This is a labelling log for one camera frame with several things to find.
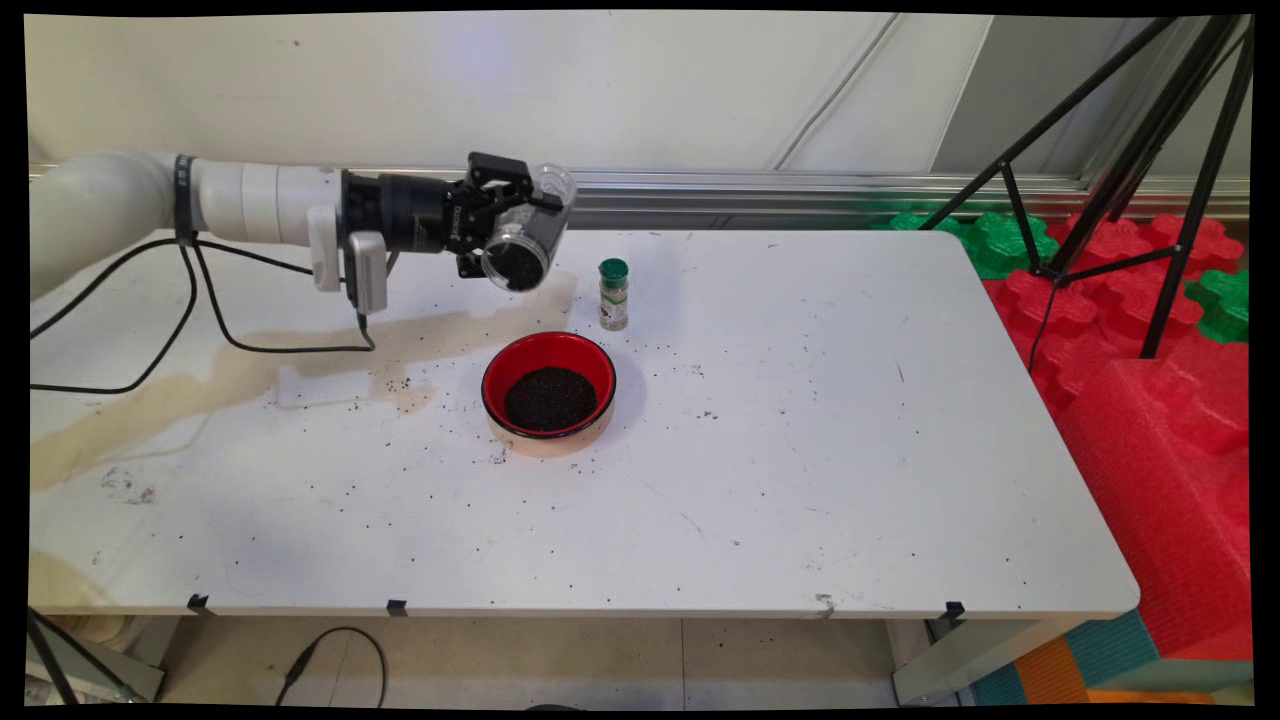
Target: tripod leg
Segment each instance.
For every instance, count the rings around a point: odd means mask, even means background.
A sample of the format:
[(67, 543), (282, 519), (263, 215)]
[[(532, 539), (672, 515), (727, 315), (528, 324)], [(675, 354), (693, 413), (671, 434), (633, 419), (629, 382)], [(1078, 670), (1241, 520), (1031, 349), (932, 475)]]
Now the tripod leg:
[(1238, 22), (1239, 15), (1213, 15), (1210, 18), (1204, 29), (1201, 31), (1196, 42), (1192, 44), (1190, 50), (1187, 51), (1187, 55), (1179, 63), (1178, 69), (1174, 70), (1174, 76), (1169, 79), (1169, 83), (1165, 85), (1165, 88), (1156, 97), (1147, 115), (1143, 117), (1138, 129), (1134, 131), (1129, 142), (1125, 143), (1112, 168), (1094, 188), (1084, 210), (1080, 211), (1080, 218), (1075, 222), (1075, 227), (1071, 228), (1071, 232), (1062, 242), (1061, 250), (1053, 255), (1053, 260), (1048, 265), (1052, 274), (1066, 274), (1071, 265), (1075, 264), (1080, 251), (1084, 250), (1084, 243), (1093, 234), (1093, 228), (1098, 224), (1098, 220), (1102, 219), (1107, 209), (1112, 208), (1121, 193), (1130, 186), (1137, 169), (1142, 168), (1142, 163), (1148, 160), (1151, 147), (1158, 146), (1156, 141), (1162, 141), (1160, 133), (1166, 129), (1167, 118), (1170, 115), (1178, 117), (1181, 104), (1189, 97), (1193, 99), (1194, 92), (1198, 91), (1201, 82), (1208, 73), (1213, 59), (1226, 46), (1231, 29)]
[(1023, 233), (1023, 245), (1027, 246), (1027, 260), (1030, 263), (1032, 274), (1038, 275), (1041, 272), (1039, 251), (1036, 250), (1036, 238), (1032, 237), (1030, 223), (1027, 222), (1027, 208), (1023, 206), (1023, 195), (1018, 192), (1014, 168), (1009, 163), (1001, 163), (1000, 172), (1005, 176), (1005, 188), (1009, 190), (1009, 201), (1014, 204), (1014, 218), (1018, 219), (1018, 229)]
[(1204, 218), (1208, 193), (1213, 190), (1217, 172), (1222, 167), (1222, 156), (1226, 155), (1226, 145), (1231, 141), (1231, 131), (1235, 129), (1235, 120), (1244, 105), (1244, 95), (1249, 90), (1249, 79), (1253, 77), (1253, 18), (1249, 18), (1249, 27), (1244, 33), (1244, 47), (1235, 60), (1235, 72), (1231, 74), (1231, 85), (1226, 88), (1226, 100), (1222, 101), (1222, 110), (1217, 115), (1213, 136), (1204, 152), (1204, 163), (1196, 178), (1196, 190), (1192, 192), (1192, 201), (1183, 219), (1183, 229), (1178, 233), (1178, 254), (1169, 264), (1165, 284), (1160, 288), (1156, 311), (1151, 316), (1151, 327), (1147, 328), (1147, 340), (1142, 345), (1142, 357), (1155, 357), (1160, 350), (1160, 338), (1165, 334), (1169, 311), (1172, 310), (1174, 299), (1178, 297), (1178, 286), (1181, 284), (1183, 272), (1190, 259), (1196, 232), (1199, 231), (1201, 219)]
[(1014, 141), (1004, 152), (1001, 152), (989, 165), (987, 165), (978, 177), (973, 178), (969, 184), (964, 186), (964, 190), (957, 192), (955, 197), (947, 201), (946, 205), (938, 209), (928, 220), (920, 225), (922, 231), (931, 231), (942, 222), (943, 218), (950, 215), (964, 204), (974, 192), (982, 190), (982, 186), (987, 184), (987, 181), (996, 177), (1000, 172), (1000, 163), (1007, 163), (1016, 158), (1023, 150), (1027, 150), (1030, 143), (1036, 142), (1039, 136), (1044, 135), (1044, 131), (1053, 127), (1053, 123), (1062, 119), (1064, 115), (1071, 111), (1073, 108), (1080, 104), (1091, 92), (1093, 92), (1100, 85), (1106, 82), (1117, 69), (1120, 69), (1130, 58), (1138, 54), (1143, 47), (1147, 46), (1157, 35), (1160, 35), (1166, 27), (1172, 24), (1176, 18), (1156, 18), (1151, 20), (1142, 32), (1139, 32), (1128, 45), (1120, 49), (1110, 60), (1102, 64), (1101, 68), (1093, 72), (1079, 87), (1071, 91), (1070, 95), (1062, 99), (1047, 115), (1041, 118), (1038, 123), (1032, 126), (1021, 137)]
[(1142, 172), (1138, 173), (1138, 176), (1129, 183), (1129, 187), (1120, 193), (1120, 199), (1116, 201), (1115, 206), (1111, 208), (1111, 214), (1107, 217), (1108, 220), (1114, 223), (1124, 215), (1124, 211), (1129, 208), (1129, 202), (1133, 201), (1133, 196), (1138, 192), (1138, 186), (1142, 184), (1142, 179), (1147, 177), (1147, 173), (1151, 172), (1151, 167), (1156, 163), (1156, 155), (1165, 147), (1165, 142), (1169, 140), (1169, 136), (1174, 133), (1179, 124), (1181, 124), (1183, 118), (1187, 117), (1187, 111), (1192, 109), (1192, 105), (1194, 105), (1197, 100), (1199, 100), (1201, 94), (1204, 92), (1204, 87), (1213, 79), (1217, 70), (1226, 64), (1226, 60), (1231, 56), (1231, 53), (1235, 53), (1235, 49), (1240, 46), (1242, 41), (1244, 41), (1244, 33), (1240, 33), (1240, 36), (1235, 38), (1235, 42), (1226, 49), (1226, 53), (1222, 53), (1222, 56), (1213, 64), (1213, 69), (1211, 69), (1208, 74), (1204, 76), (1204, 79), (1202, 79), (1196, 87), (1196, 92), (1192, 94), (1185, 102), (1183, 102), (1181, 109), (1176, 114), (1169, 117), (1165, 128), (1158, 135), (1158, 142), (1151, 147), (1147, 160), (1142, 164)]

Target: tripod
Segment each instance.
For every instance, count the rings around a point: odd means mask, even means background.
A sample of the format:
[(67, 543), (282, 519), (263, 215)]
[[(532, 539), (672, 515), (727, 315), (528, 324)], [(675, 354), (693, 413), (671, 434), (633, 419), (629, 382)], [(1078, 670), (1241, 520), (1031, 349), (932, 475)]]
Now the tripod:
[[(1151, 318), (1151, 325), (1147, 328), (1147, 337), (1142, 346), (1142, 357), (1155, 357), (1156, 351), (1160, 348), (1165, 324), (1169, 320), (1169, 313), (1172, 309), (1174, 300), (1178, 297), (1178, 286), (1181, 282), (1183, 272), (1187, 269), (1187, 261), (1190, 259), (1192, 246), (1196, 242), (1196, 233), (1204, 217), (1210, 192), (1213, 190), (1213, 182), (1217, 179), (1222, 158), (1226, 155), (1228, 142), (1231, 140), (1231, 131), (1235, 128), (1235, 120), (1240, 114), (1244, 95), (1249, 87), (1249, 79), (1253, 76), (1252, 15), (1236, 44), (1224, 53), (1231, 32), (1240, 23), (1242, 18), (1243, 15), (1213, 15), (1204, 24), (1199, 36), (1197, 36), (1187, 55), (1178, 64), (1174, 74), (1165, 85), (1165, 88), (1160, 92), (1160, 96), (1156, 97), (1156, 101), (1143, 117), (1137, 129), (1134, 129), (1102, 179), (1094, 186), (1089, 200), (1080, 211), (1079, 219), (1066, 240), (1062, 241), (1062, 246), (1047, 263), (1042, 263), (1039, 254), (1036, 251), (1030, 225), (1027, 222), (1027, 209), (1023, 206), (1021, 196), (1018, 192), (1018, 182), (1014, 179), (1012, 160), (1178, 18), (1156, 18), (1152, 20), (1151, 24), (1103, 63), (1101, 68), (1071, 91), (1070, 95), (1050, 110), (1025, 135), (997, 155), (969, 184), (920, 225), (920, 229), (933, 229), (974, 192), (987, 184), (996, 173), (1000, 173), (1004, 177), (1005, 188), (1009, 191), (1009, 199), (1014, 206), (1014, 217), (1018, 219), (1023, 242), (1027, 245), (1030, 272), (1033, 275), (1048, 279), (1053, 284), (1055, 292), (1057, 288), (1066, 287), (1078, 279), (1132, 268), (1164, 258), (1172, 258), (1169, 264), (1169, 272), (1165, 274), (1160, 296), (1156, 300), (1156, 309)], [(1164, 147), (1165, 141), (1178, 128), (1178, 124), (1187, 115), (1196, 99), (1199, 97), (1199, 94), (1208, 85), (1213, 73), (1229, 59), (1235, 46), (1242, 44), (1243, 47), (1235, 61), (1226, 99), (1222, 102), (1222, 109), (1219, 111), (1217, 124), (1213, 127), (1213, 135), (1204, 152), (1204, 161), (1201, 164), (1199, 176), (1196, 178), (1196, 187), (1192, 191), (1178, 242), (1170, 247), (1162, 247), (1079, 273), (1071, 273), (1071, 265), (1080, 256), (1084, 245), (1093, 234), (1093, 229), (1106, 215), (1110, 215), (1112, 222), (1120, 218), (1133, 195), (1138, 191), (1138, 186), (1142, 183), (1147, 170), (1151, 169), (1156, 155)], [(1046, 310), (1046, 322), (1048, 320), (1048, 311), (1051, 309), (1052, 296), (1050, 306)], [(1032, 348), (1032, 361), (1034, 363), (1034, 347)]]

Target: cable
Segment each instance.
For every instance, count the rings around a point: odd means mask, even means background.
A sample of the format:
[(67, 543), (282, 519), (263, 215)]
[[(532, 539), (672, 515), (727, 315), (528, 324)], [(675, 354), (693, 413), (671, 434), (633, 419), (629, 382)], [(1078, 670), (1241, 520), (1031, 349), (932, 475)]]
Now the cable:
[(106, 278), (111, 277), (111, 273), (114, 273), (115, 270), (119, 270), (120, 265), (128, 263), (133, 258), (136, 258), (138, 255), (142, 255), (143, 252), (146, 252), (147, 250), (151, 250), (154, 247), (161, 247), (161, 246), (165, 246), (165, 245), (177, 245), (177, 243), (178, 243), (178, 238), (174, 238), (174, 237), (170, 237), (168, 240), (152, 240), (151, 242), (145, 242), (145, 243), (134, 247), (133, 250), (125, 252), (124, 255), (120, 255), (119, 258), (115, 259), (115, 261), (113, 261), (110, 265), (108, 265), (105, 270), (102, 270), (96, 278), (93, 278), (93, 282), (88, 283), (88, 287), (86, 287), (84, 290), (82, 290), (79, 292), (79, 295), (76, 296), (74, 300), (72, 300), (70, 302), (68, 302), (61, 310), (54, 313), (54, 315), (51, 318), (49, 318), (47, 320), (45, 320), (44, 323), (41, 323), (40, 327), (37, 327), (36, 329), (31, 331), (31, 338), (29, 340), (36, 340), (37, 337), (40, 337), (41, 333), (44, 333), (49, 328), (54, 327), (54, 324), (58, 323), (58, 320), (61, 320), (63, 316), (65, 316), (68, 313), (70, 313), (72, 310), (74, 310), (77, 305), (79, 305), (81, 302), (83, 302), (84, 299), (90, 296), (90, 293), (92, 293), (95, 290), (97, 290), (97, 286), (102, 284), (102, 281), (105, 281)]
[(63, 673), (63, 666), (58, 664), (58, 659), (54, 657), (54, 651), (49, 650), (49, 642), (45, 639), (45, 634), (40, 632), (40, 626), (36, 625), (35, 610), (29, 606), (27, 607), (27, 637), (31, 638), (31, 644), (36, 646), (36, 655), (40, 656), (40, 661), (45, 664), (45, 670), (49, 670), (49, 679), (54, 682), (54, 687), (58, 688), (58, 696), (63, 698), (63, 705), (79, 705), (76, 700), (76, 693), (72, 692), (72, 684), (67, 682), (67, 675)]
[(28, 616), (28, 619), (35, 619), (35, 620), (40, 621), (41, 625), (44, 625), (44, 626), (49, 628), (50, 630), (52, 630), (55, 635), (58, 635), (59, 638), (63, 639), (63, 642), (65, 642), (67, 644), (69, 644), (72, 647), (72, 650), (74, 650), (77, 653), (79, 653), (79, 656), (83, 657), (90, 665), (92, 665), (95, 670), (97, 670), (99, 673), (101, 673), (102, 676), (106, 678), (106, 682), (111, 683), (111, 685), (115, 687), (115, 692), (119, 693), (120, 697), (123, 697), (125, 701), (128, 701), (128, 702), (146, 702), (147, 701), (145, 697), (142, 697), (141, 694), (138, 694), (138, 692), (134, 691), (128, 683), (125, 683), (124, 680), (122, 680), (119, 675), (116, 675), (115, 673), (113, 673), (110, 667), (108, 667), (106, 665), (104, 665), (102, 661), (97, 659), (97, 656), (95, 656), (92, 652), (84, 650), (84, 646), (82, 646), (79, 643), (79, 641), (77, 641), (76, 638), (73, 638), (70, 635), (70, 633), (68, 633), (67, 630), (64, 630), (60, 626), (58, 626), (49, 618), (45, 618), (40, 612), (36, 612), (31, 606), (27, 607), (27, 616)]
[[(120, 255), (119, 258), (116, 258), (115, 260), (113, 260), (111, 264), (108, 265), (105, 270), (102, 270), (101, 273), (99, 273), (99, 275), (95, 277), (93, 281), (90, 282), (88, 286), (84, 287), (84, 290), (82, 290), (74, 299), (72, 299), (70, 302), (68, 302), (65, 306), (63, 306), (60, 310), (58, 310), (58, 313), (54, 313), (52, 316), (50, 316), (47, 320), (45, 320), (44, 323), (41, 323), (38, 327), (36, 327), (36, 329), (31, 331), (29, 340), (36, 340), (45, 331), (47, 331), (49, 328), (51, 328), (55, 324), (58, 324), (72, 310), (74, 310), (77, 306), (79, 306), (81, 302), (83, 302), (86, 299), (88, 299), (88, 296), (92, 295), (93, 291), (97, 290), (99, 286), (101, 286), (102, 282), (106, 281), (106, 278), (109, 278), (111, 275), (111, 273), (114, 273), (115, 270), (120, 269), (120, 266), (123, 266), (125, 263), (128, 263), (129, 260), (132, 260), (132, 259), (137, 258), (138, 255), (146, 252), (147, 250), (152, 250), (155, 247), (163, 247), (163, 246), (166, 246), (166, 245), (178, 245), (178, 240), (173, 238), (173, 237), (165, 238), (165, 240), (152, 240), (150, 242), (145, 242), (145, 243), (142, 243), (142, 245), (140, 245), (140, 246), (129, 250), (124, 255)], [(239, 255), (242, 258), (248, 258), (251, 260), (257, 260), (259, 263), (266, 263), (268, 265), (273, 265), (273, 266), (282, 268), (282, 269), (285, 269), (285, 270), (292, 270), (294, 273), (301, 273), (301, 274), (305, 274), (305, 275), (310, 275), (310, 274), (312, 274), (312, 272), (310, 269), (307, 269), (307, 268), (302, 268), (302, 266), (298, 266), (298, 265), (292, 265), (289, 263), (275, 260), (274, 258), (268, 258), (265, 255), (259, 255), (256, 252), (250, 252), (247, 250), (241, 250), (238, 247), (228, 247), (225, 245), (219, 245), (216, 242), (209, 242), (209, 241), (204, 241), (204, 240), (196, 240), (192, 243), (192, 250), (196, 251), (196, 260), (200, 263), (200, 270), (201, 270), (201, 274), (205, 278), (205, 287), (209, 288), (209, 301), (210, 301), (210, 304), (214, 307), (214, 316), (218, 319), (218, 327), (221, 329), (223, 337), (225, 337), (227, 341), (230, 342), (233, 346), (236, 346), (236, 347), (238, 347), (241, 350), (247, 350), (250, 352), (270, 352), (270, 354), (372, 352), (378, 347), (378, 345), (374, 342), (374, 338), (371, 338), (369, 336), (369, 318), (365, 314), (362, 314), (362, 313), (356, 313), (356, 324), (360, 328), (361, 337), (364, 337), (365, 342), (369, 343), (367, 346), (255, 347), (255, 346), (244, 345), (243, 342), (237, 341), (236, 338), (232, 337), (230, 332), (227, 329), (227, 323), (223, 319), (221, 307), (218, 305), (218, 296), (214, 293), (214, 282), (212, 282), (212, 278), (209, 274), (209, 266), (205, 264), (205, 258), (200, 252), (201, 247), (210, 247), (210, 249), (220, 250), (223, 252), (228, 252), (228, 254), (232, 254), (232, 255)], [(160, 361), (164, 360), (164, 356), (169, 352), (169, 348), (173, 346), (174, 341), (178, 340), (178, 334), (182, 333), (182, 329), (187, 325), (187, 319), (191, 318), (191, 313), (196, 307), (196, 296), (198, 295), (198, 291), (196, 288), (196, 269), (191, 264), (191, 256), (187, 255), (187, 249), (179, 245), (178, 250), (182, 252), (182, 261), (187, 266), (187, 279), (191, 282), (191, 296), (187, 300), (187, 309), (183, 311), (182, 319), (178, 320), (178, 327), (175, 327), (173, 329), (173, 333), (169, 334), (169, 340), (165, 341), (164, 347), (160, 348), (160, 352), (155, 356), (155, 359), (151, 361), (151, 364), (147, 365), (147, 369), (143, 370), (143, 373), (141, 375), (138, 375), (138, 379), (133, 380), (132, 383), (129, 383), (129, 384), (127, 384), (124, 387), (116, 387), (116, 388), (97, 388), (97, 387), (78, 387), (78, 386), (59, 386), (59, 384), (46, 384), (46, 383), (31, 383), (31, 389), (46, 391), (46, 392), (86, 393), (86, 395), (123, 395), (125, 392), (137, 389), (137, 387), (141, 386), (151, 375), (151, 372), (156, 369), (156, 366), (160, 364)], [(338, 282), (347, 282), (347, 279), (346, 278), (338, 278)]]
[(298, 655), (298, 659), (293, 661), (293, 666), (289, 667), (289, 671), (284, 674), (284, 687), (280, 688), (280, 694), (276, 696), (275, 705), (279, 706), (280, 703), (284, 702), (285, 693), (288, 693), (289, 688), (293, 687), (293, 683), (297, 683), (298, 678), (302, 676), (302, 671), (306, 670), (307, 662), (311, 662), (311, 656), (315, 655), (316, 646), (320, 644), (320, 641), (323, 641), (330, 633), (337, 633), (338, 630), (351, 630), (352, 633), (364, 635), (365, 639), (367, 639), (374, 646), (374, 650), (378, 651), (378, 662), (380, 662), (383, 666), (383, 689), (381, 692), (378, 693), (378, 705), (375, 707), (383, 706), (383, 701), (387, 700), (387, 653), (383, 652), (383, 646), (378, 644), (378, 641), (374, 639), (374, 635), (370, 635), (369, 633), (361, 630), (360, 628), (352, 628), (351, 625), (329, 628), (328, 630), (320, 633), (320, 637), (311, 641), (311, 644), (308, 644), (302, 651), (302, 653)]
[[(59, 310), (58, 313), (55, 313), (54, 316), (50, 318), (49, 320), (45, 320), (38, 328), (31, 331), (31, 338), (35, 340), (36, 337), (40, 336), (40, 333), (42, 333), (42, 332), (47, 331), (50, 327), (52, 327), (54, 323), (56, 323), (58, 320), (61, 320), (64, 315), (67, 315), (68, 313), (70, 313), (77, 305), (79, 305), (86, 297), (88, 297), (90, 293), (93, 292), (93, 290), (96, 290), (97, 286), (101, 284), (102, 281), (105, 281), (108, 278), (108, 275), (110, 275), (111, 273), (114, 273), (124, 263), (129, 261), (134, 256), (137, 256), (137, 255), (140, 255), (140, 254), (142, 254), (142, 252), (145, 252), (147, 250), (151, 250), (152, 247), (160, 247), (161, 245), (173, 245), (175, 242), (178, 242), (178, 241), (174, 240), (174, 238), (157, 240), (157, 241), (148, 242), (146, 245), (141, 245), (141, 246), (133, 249), (132, 251), (122, 255), (114, 263), (111, 263), (110, 265), (108, 265), (106, 270), (104, 270), (101, 274), (99, 274), (96, 278), (93, 278), (93, 282), (91, 282), (88, 284), (88, 287), (86, 287), (84, 290), (82, 290), (81, 293), (77, 295), (74, 300), (72, 300), (70, 302), (68, 302), (65, 307), (63, 307), (61, 310)], [(143, 370), (141, 375), (138, 375), (138, 379), (133, 380), (132, 383), (129, 383), (129, 384), (127, 384), (124, 387), (114, 387), (114, 388), (106, 388), (106, 387), (77, 387), (77, 386), (55, 386), (55, 384), (31, 383), (31, 389), (51, 391), (51, 392), (78, 392), (78, 393), (84, 393), (84, 395), (122, 395), (122, 393), (129, 392), (129, 391), (137, 388), (140, 384), (142, 384), (142, 382), (146, 380), (147, 377), (151, 375), (151, 370), (155, 370), (156, 365), (159, 365), (160, 361), (164, 360), (165, 354), (168, 354), (169, 348), (173, 347), (173, 342), (175, 340), (178, 340), (178, 333), (180, 333), (182, 328), (184, 328), (187, 325), (187, 318), (191, 318), (191, 311), (196, 307), (196, 295), (197, 295), (197, 290), (196, 290), (196, 270), (195, 270), (195, 268), (191, 266), (191, 258), (187, 255), (187, 249), (179, 246), (178, 250), (182, 251), (182, 261), (183, 261), (183, 264), (187, 265), (187, 279), (191, 281), (191, 297), (187, 300), (187, 309), (183, 310), (182, 319), (178, 320), (178, 327), (175, 327), (173, 329), (173, 332), (169, 334), (169, 340), (165, 341), (164, 347), (160, 348), (160, 352), (156, 355), (155, 360), (152, 360), (151, 364), (147, 365), (147, 369)]]
[(899, 15), (901, 14), (902, 13), (893, 13), (892, 15), (888, 17), (888, 20), (886, 20), (884, 24), (881, 26), (879, 32), (876, 33), (876, 37), (872, 40), (870, 45), (867, 46), (867, 50), (863, 50), (863, 54), (858, 58), (858, 61), (854, 63), (854, 67), (849, 68), (849, 72), (845, 73), (845, 79), (840, 81), (840, 86), (837, 86), (836, 90), (829, 96), (827, 96), (827, 100), (822, 104), (822, 108), (818, 108), (818, 111), (809, 118), (809, 122), (806, 122), (803, 128), (800, 128), (800, 135), (797, 135), (796, 138), (791, 141), (791, 146), (787, 147), (787, 151), (782, 154), (782, 159), (773, 165), (774, 170), (781, 170), (782, 165), (785, 165), (786, 161), (791, 159), (791, 152), (794, 152), (796, 146), (800, 145), (800, 141), (804, 140), (804, 136), (805, 133), (809, 132), (809, 128), (812, 128), (813, 124), (818, 122), (818, 118), (820, 118), (822, 114), (827, 111), (827, 108), (831, 106), (831, 104), (836, 100), (836, 97), (840, 96), (840, 94), (845, 90), (845, 86), (849, 85), (849, 81), (854, 79), (854, 76), (858, 74), (858, 69), (863, 67), (863, 63), (867, 61), (867, 58), (870, 58), (872, 51), (874, 51), (876, 46), (879, 45), (881, 38), (884, 37), (884, 33), (888, 32), (888, 28), (893, 27), (893, 23), (897, 22)]
[[(257, 347), (253, 345), (246, 345), (234, 337), (232, 337), (230, 331), (227, 329), (227, 320), (223, 319), (223, 309), (218, 305), (218, 293), (214, 292), (214, 279), (209, 275), (209, 265), (205, 264), (205, 255), (200, 251), (201, 247), (218, 247), (219, 250), (232, 251), (230, 247), (214, 246), (207, 242), (197, 241), (192, 250), (196, 251), (196, 261), (200, 263), (200, 273), (205, 277), (205, 290), (209, 291), (209, 304), (214, 306), (214, 318), (218, 319), (218, 327), (223, 331), (223, 337), (227, 342), (234, 345), (241, 350), (247, 350), (250, 352), (269, 352), (269, 354), (297, 354), (297, 352), (372, 352), (378, 346), (374, 340), (369, 337), (369, 322), (362, 313), (356, 313), (356, 323), (360, 325), (360, 334), (365, 337), (367, 346), (361, 345), (334, 345), (325, 347)], [(234, 251), (236, 255), (253, 256), (251, 252), (243, 250)], [(257, 256), (255, 259), (268, 260), (266, 258)], [(311, 270), (305, 268), (297, 268), (294, 265), (287, 265), (279, 261), (271, 261), (276, 266), (287, 266), (288, 269), (311, 274)]]
[(1032, 342), (1032, 352), (1027, 357), (1027, 374), (1036, 372), (1036, 346), (1039, 345), (1039, 338), (1044, 334), (1044, 327), (1048, 325), (1048, 314), (1053, 311), (1053, 296), (1057, 295), (1057, 282), (1053, 283), (1053, 288), (1048, 291), (1048, 305), (1044, 307), (1044, 319), (1041, 320), (1041, 329), (1036, 333), (1036, 340)]
[[(257, 252), (250, 252), (248, 250), (241, 250), (239, 247), (232, 247), (229, 245), (218, 245), (216, 242), (209, 242), (207, 240), (196, 240), (196, 245), (198, 245), (200, 247), (221, 250), (223, 252), (239, 255), (241, 258), (248, 258), (250, 260), (257, 260), (259, 263), (266, 263), (268, 265), (275, 265), (276, 268), (293, 270), (294, 273), (302, 273), (303, 275), (315, 274), (307, 268), (302, 268), (300, 265), (291, 265), (289, 263), (285, 263), (283, 260), (276, 260), (275, 258), (268, 258), (266, 255), (259, 255)], [(338, 278), (338, 282), (347, 282), (347, 278)]]

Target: green foam mat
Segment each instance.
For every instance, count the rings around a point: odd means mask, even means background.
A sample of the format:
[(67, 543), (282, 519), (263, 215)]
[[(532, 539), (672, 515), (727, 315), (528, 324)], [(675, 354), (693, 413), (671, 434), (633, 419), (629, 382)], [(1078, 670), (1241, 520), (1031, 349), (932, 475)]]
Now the green foam mat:
[[(1044, 233), (1044, 220), (1028, 215), (1027, 224), (1030, 225), (1041, 264), (1048, 264), (1057, 252), (1057, 241)], [(969, 260), (978, 270), (978, 277), (984, 281), (1002, 281), (1014, 270), (1028, 270), (1032, 266), (1023, 231), (1012, 215), (983, 213), (969, 231), (965, 250), (969, 251)]]
[[(897, 215), (893, 215), (893, 219), (890, 220), (888, 224), (873, 225), (873, 228), (886, 231), (916, 231), (920, 229), (920, 225), (923, 225), (931, 217), (932, 215), (916, 215), (914, 213), (899, 213)], [(948, 232), (960, 240), (964, 240), (969, 234), (969, 227), (970, 225), (960, 224), (960, 222), (955, 218), (942, 218), (942, 222), (933, 229)]]
[(1215, 342), (1249, 342), (1248, 270), (1204, 270), (1199, 281), (1187, 283), (1185, 295), (1204, 309), (1196, 325), (1201, 334)]

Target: red bowl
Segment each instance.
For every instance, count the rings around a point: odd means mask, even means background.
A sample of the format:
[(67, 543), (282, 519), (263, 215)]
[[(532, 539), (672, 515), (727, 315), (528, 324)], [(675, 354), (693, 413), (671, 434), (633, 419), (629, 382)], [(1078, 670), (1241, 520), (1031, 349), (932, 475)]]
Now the red bowl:
[[(507, 392), (520, 378), (543, 368), (564, 368), (586, 378), (595, 388), (595, 411), (563, 430), (535, 432), (512, 424), (507, 419)], [(517, 436), (535, 439), (567, 437), (591, 427), (608, 410), (617, 388), (618, 377), (609, 355), (582, 336), (562, 332), (534, 333), (503, 347), (489, 361), (480, 382), (484, 409), (493, 421)]]

